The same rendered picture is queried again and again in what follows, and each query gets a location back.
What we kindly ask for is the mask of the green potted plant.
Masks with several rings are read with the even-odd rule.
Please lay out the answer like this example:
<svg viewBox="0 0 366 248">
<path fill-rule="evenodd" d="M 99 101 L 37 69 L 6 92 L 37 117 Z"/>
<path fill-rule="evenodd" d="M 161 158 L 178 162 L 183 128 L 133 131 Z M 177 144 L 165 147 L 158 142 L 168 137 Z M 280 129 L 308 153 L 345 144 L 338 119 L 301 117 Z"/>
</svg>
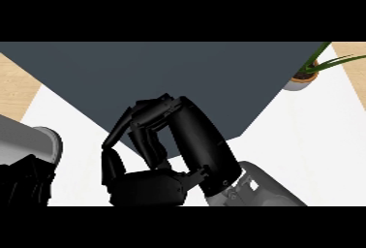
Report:
<svg viewBox="0 0 366 248">
<path fill-rule="evenodd" d="M 366 58 L 366 55 L 354 56 L 345 55 L 342 57 L 336 57 L 325 62 L 319 62 L 317 58 L 326 48 L 329 47 L 330 42 L 323 42 L 320 47 L 316 49 L 300 69 L 297 70 L 294 76 L 291 77 L 283 89 L 288 91 L 300 91 L 302 90 L 311 82 L 317 79 L 319 73 L 326 69 L 360 59 Z"/>
</svg>

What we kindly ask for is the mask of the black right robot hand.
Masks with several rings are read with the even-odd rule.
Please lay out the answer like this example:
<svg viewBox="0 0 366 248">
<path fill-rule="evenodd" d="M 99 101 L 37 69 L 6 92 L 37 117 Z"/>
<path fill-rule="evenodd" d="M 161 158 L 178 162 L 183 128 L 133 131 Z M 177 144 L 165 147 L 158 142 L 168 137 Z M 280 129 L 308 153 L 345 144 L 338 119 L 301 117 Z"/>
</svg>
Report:
<svg viewBox="0 0 366 248">
<path fill-rule="evenodd" d="M 167 161 L 158 131 L 171 132 L 187 167 L 177 172 Z M 147 164 L 145 171 L 128 172 L 114 146 L 130 137 Z M 184 203 L 192 188 L 209 198 L 221 193 L 242 174 L 239 162 L 207 115 L 186 98 L 164 94 L 142 100 L 118 119 L 102 144 L 102 184 L 115 206 L 176 206 Z"/>
</svg>

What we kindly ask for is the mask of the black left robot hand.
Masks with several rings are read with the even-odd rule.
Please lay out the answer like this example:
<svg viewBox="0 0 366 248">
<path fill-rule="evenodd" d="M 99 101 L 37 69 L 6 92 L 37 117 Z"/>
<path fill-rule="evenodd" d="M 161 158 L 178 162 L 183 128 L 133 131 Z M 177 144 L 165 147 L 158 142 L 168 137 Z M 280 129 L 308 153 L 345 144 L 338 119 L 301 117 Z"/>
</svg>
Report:
<svg viewBox="0 0 366 248">
<path fill-rule="evenodd" d="M 26 155 L 12 165 L 0 165 L 0 207 L 49 205 L 56 165 Z"/>
</svg>

